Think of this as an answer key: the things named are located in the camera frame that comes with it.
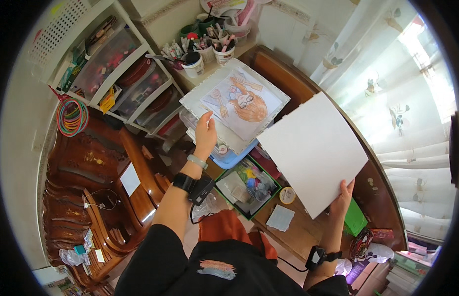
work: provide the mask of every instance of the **white basket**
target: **white basket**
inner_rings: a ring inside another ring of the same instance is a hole
[[[45,67],[55,48],[90,9],[87,0],[68,0],[63,3],[47,27],[38,31],[28,51],[29,61]]]

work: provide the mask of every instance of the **plastic bag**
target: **plastic bag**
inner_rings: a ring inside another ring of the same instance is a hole
[[[219,211],[220,208],[218,208],[216,203],[216,197],[212,193],[209,193],[199,206],[193,208],[193,221],[196,222],[198,218],[202,216],[206,216],[210,213],[216,214]]]
[[[366,259],[369,262],[384,263],[387,259],[394,258],[394,251],[388,246],[380,243],[370,243],[366,252]]]
[[[60,255],[61,261],[70,266],[78,266],[85,261],[84,257],[82,255],[78,255],[75,250],[60,249],[58,254]]]
[[[337,267],[335,268],[335,275],[341,274],[347,276],[347,274],[350,273],[352,268],[353,265],[351,264],[350,260],[338,259]]]

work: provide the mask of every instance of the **wrist strap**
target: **wrist strap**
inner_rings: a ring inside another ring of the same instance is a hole
[[[332,262],[332,261],[335,260],[335,259],[339,259],[339,258],[341,258],[341,254],[342,254],[341,251],[336,252],[336,253],[329,253],[329,254],[327,254],[327,259],[326,259],[326,261]]]
[[[188,155],[187,160],[191,161],[192,163],[196,163],[197,165],[202,167],[202,169],[208,168],[208,163],[204,162],[203,160],[201,160],[193,154]]]

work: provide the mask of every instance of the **colored pencil drawing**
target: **colored pencil drawing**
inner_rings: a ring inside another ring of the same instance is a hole
[[[203,108],[213,111],[217,120],[242,139],[254,136],[257,127],[281,104],[241,68],[233,70],[200,101]]]

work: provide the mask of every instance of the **black wrist device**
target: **black wrist device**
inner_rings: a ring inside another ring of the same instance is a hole
[[[313,271],[325,261],[332,262],[333,260],[341,258],[341,253],[342,252],[339,251],[326,254],[325,249],[321,246],[313,246],[305,267]]]
[[[188,199],[195,205],[200,205],[208,193],[215,186],[215,182],[208,176],[195,180],[183,173],[178,173],[173,178],[173,186],[188,192]]]

